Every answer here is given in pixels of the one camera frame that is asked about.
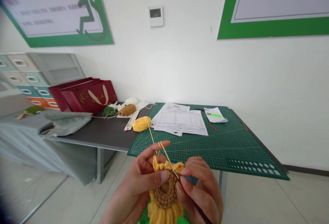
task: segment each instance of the thermostat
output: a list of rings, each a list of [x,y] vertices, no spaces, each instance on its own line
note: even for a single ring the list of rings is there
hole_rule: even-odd
[[[163,26],[162,6],[148,7],[148,20],[151,27]]]

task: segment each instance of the brown crochet center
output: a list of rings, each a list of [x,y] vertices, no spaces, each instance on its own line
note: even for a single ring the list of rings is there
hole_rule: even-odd
[[[174,205],[177,201],[176,195],[176,182],[177,177],[171,171],[169,172],[169,179],[166,183],[164,183],[159,188],[153,189],[154,191],[154,202],[161,209],[168,209]]]

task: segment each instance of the baseboard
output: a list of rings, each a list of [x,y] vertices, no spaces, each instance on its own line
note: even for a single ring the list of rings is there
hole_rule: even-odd
[[[308,173],[308,174],[315,174],[315,175],[321,175],[329,177],[329,171],[320,170],[320,169],[311,169],[307,167],[298,167],[298,166],[290,166],[290,165],[284,165],[288,171],[294,171],[294,172],[300,172],[300,173]]]

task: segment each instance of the red gift bag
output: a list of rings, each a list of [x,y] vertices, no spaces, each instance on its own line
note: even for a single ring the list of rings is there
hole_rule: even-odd
[[[76,84],[76,81],[74,81],[70,84],[71,87],[54,86],[49,88],[58,106],[61,110],[63,107],[62,111],[64,112],[73,111],[97,114],[107,104],[118,100],[110,80],[88,78],[84,83]]]

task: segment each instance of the printed form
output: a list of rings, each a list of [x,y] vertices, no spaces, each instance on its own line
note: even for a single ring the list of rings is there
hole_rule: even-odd
[[[154,130],[181,132],[208,136],[200,110],[161,111]]]
[[[160,109],[160,111],[154,116],[154,118],[151,120],[151,127],[152,128],[155,128],[155,125],[157,124],[157,120],[158,120],[158,117],[159,117],[159,113],[161,111],[173,111],[173,110],[183,110],[183,111],[188,111],[190,109],[189,106],[183,106],[183,105],[179,105],[179,104],[173,104],[173,103],[169,103],[169,102],[166,102],[164,104],[164,106]],[[173,135],[176,135],[176,136],[182,136],[183,133],[182,132],[169,132]]]

